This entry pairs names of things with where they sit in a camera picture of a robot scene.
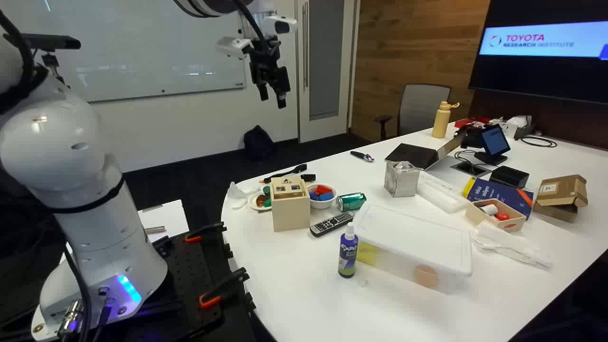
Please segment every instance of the blue led light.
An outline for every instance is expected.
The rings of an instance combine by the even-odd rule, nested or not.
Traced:
[[[133,286],[133,284],[131,284],[131,282],[129,281],[129,279],[126,276],[121,276],[118,278],[118,280],[119,280],[120,284],[122,285],[122,287],[125,288],[125,291],[127,293],[129,293],[129,295],[131,296],[131,299],[134,302],[139,302],[142,300],[142,297],[139,295],[139,293],[135,289],[135,286]]]

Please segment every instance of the spray bottle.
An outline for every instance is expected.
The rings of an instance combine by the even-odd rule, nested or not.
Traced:
[[[460,102],[455,105],[451,105],[446,101],[441,101],[441,105],[439,105],[439,109],[435,115],[435,124],[433,125],[433,132],[430,134],[435,138],[445,138],[447,123],[450,121],[450,109],[458,108],[460,106]]]
[[[346,232],[340,237],[340,260],[338,273],[344,278],[354,276],[354,261],[357,259],[359,238],[354,234],[354,226],[349,223]]]

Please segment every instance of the green can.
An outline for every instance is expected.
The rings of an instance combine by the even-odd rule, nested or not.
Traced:
[[[338,205],[338,210],[340,211],[349,211],[349,210],[357,210],[361,208],[363,203],[367,198],[365,194],[362,192],[353,192],[352,194],[346,194],[342,196],[338,196],[336,199],[336,203]]]

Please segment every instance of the remote control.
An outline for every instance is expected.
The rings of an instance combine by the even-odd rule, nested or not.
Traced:
[[[337,228],[340,228],[343,225],[346,225],[348,222],[351,222],[354,219],[354,212],[347,211],[343,212],[340,215],[336,215],[334,217],[328,218],[325,221],[321,221],[316,225],[310,226],[310,232],[314,237],[320,237],[321,235],[325,235],[330,231],[333,231]]]

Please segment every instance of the backpack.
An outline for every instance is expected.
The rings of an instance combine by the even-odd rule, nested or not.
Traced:
[[[260,125],[243,136],[245,153],[251,160],[264,160],[277,152],[277,146]]]

